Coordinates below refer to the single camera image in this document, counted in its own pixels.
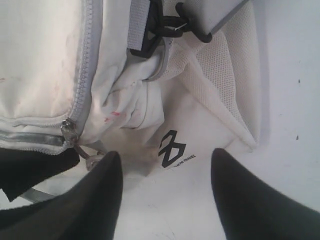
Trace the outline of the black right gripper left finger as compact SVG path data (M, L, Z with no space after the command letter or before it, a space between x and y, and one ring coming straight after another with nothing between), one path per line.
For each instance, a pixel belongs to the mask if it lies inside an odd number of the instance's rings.
M107 153L74 187L52 199L1 210L2 240L112 240L123 194L121 157Z

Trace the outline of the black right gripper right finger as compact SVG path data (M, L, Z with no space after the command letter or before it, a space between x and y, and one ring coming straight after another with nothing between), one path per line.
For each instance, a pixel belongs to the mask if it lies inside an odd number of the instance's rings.
M320 213L259 179L223 148L211 155L211 186L228 240L318 240Z

